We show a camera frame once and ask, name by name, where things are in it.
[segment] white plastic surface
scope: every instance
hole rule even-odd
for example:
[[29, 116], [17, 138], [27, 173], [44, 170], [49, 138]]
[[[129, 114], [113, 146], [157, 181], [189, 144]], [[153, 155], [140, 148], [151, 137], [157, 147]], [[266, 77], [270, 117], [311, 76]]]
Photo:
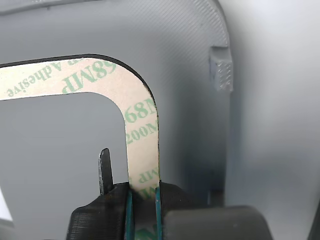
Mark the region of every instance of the white plastic surface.
[[9, 209], [7, 207], [4, 196], [1, 192], [1, 188], [0, 188], [0, 219], [12, 221], [11, 214], [10, 214]]

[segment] gray plastic housing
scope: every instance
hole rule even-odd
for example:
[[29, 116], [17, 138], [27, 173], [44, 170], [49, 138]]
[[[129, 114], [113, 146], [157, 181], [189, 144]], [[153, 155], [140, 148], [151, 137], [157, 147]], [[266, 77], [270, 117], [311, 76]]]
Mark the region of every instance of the gray plastic housing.
[[[213, 47], [228, 50], [230, 42], [215, 1], [56, 5], [0, 16], [0, 31], [2, 64], [100, 54], [132, 67], [158, 108], [162, 180], [204, 202], [209, 191], [224, 188], [229, 90], [217, 91], [220, 76], [211, 75], [211, 60], [219, 60]], [[99, 194], [102, 149], [110, 149], [114, 182], [128, 180], [124, 122], [109, 100], [96, 94], [19, 99], [0, 102], [0, 112], [0, 187], [20, 239], [65, 237], [71, 212]], [[21, 195], [28, 207], [21, 207]]]

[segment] textured plastic surface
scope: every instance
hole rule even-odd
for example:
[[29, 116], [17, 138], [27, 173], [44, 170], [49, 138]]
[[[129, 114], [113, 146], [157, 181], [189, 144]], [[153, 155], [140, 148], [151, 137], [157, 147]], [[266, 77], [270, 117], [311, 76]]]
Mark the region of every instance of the textured plastic surface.
[[165, 240], [273, 240], [264, 217], [251, 207], [172, 211]]
[[37, 8], [48, 8], [56, 5], [82, 3], [93, 0], [1, 0], [0, 16]]

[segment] dark gray plastic piece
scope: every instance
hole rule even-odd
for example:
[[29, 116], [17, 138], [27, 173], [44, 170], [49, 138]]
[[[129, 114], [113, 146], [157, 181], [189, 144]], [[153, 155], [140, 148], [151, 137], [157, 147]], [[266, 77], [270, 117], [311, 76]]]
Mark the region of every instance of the dark gray plastic piece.
[[165, 240], [273, 240], [265, 218], [246, 206], [177, 210], [164, 222]]

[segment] gray 3d-printed part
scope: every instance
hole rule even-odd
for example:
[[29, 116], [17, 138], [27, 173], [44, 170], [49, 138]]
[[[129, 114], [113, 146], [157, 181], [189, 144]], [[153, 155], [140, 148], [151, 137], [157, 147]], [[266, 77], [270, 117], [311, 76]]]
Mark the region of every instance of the gray 3d-printed part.
[[[206, 201], [208, 191], [223, 190], [225, 182], [229, 96], [216, 91], [210, 76], [212, 48], [230, 46], [223, 16], [214, 0], [101, 0], [7, 14], [0, 17], [0, 63], [91, 53], [113, 57], [135, 69], [150, 87], [159, 113], [162, 180]], [[22, 239], [65, 237], [71, 211], [99, 192], [97, 164], [91, 160], [101, 149], [108, 147], [112, 152], [114, 183], [128, 181], [125, 161], [116, 161], [126, 157], [125, 126], [116, 107], [109, 104], [107, 114], [101, 113], [100, 125], [86, 114], [72, 118], [92, 104], [96, 115], [106, 102], [93, 94], [75, 94], [9, 100], [0, 105], [0, 124], [6, 126], [1, 134], [5, 144], [0, 185]], [[40, 135], [39, 129], [47, 124], [33, 118], [38, 111], [51, 116], [46, 120], [52, 124], [46, 141], [28, 138]], [[63, 126], [54, 124], [59, 121], [56, 115], [68, 113], [70, 119]], [[62, 146], [63, 139], [56, 144], [49, 138], [53, 133], [63, 135], [61, 129], [82, 128], [84, 123], [91, 126], [84, 135], [113, 126], [108, 136], [94, 135], [86, 142], [80, 136], [68, 139], [74, 143], [68, 145], [68, 151]], [[25, 137], [17, 138], [13, 132]], [[44, 161], [42, 155], [52, 146], [54, 153]], [[19, 161], [25, 164], [17, 169]], [[84, 177], [74, 173], [73, 161]], [[51, 169], [45, 178], [38, 170], [40, 165]], [[28, 209], [46, 209], [46, 216], [51, 216], [48, 222], [42, 220], [43, 211], [32, 212], [30, 218], [28, 209], [21, 209], [19, 196], [38, 196], [39, 189], [43, 197], [64, 196], [63, 203], [52, 203], [52, 209], [30, 197], [23, 199]]]
[[56, 5], [83, 3], [94, 0], [1, 0], [0, 16]]

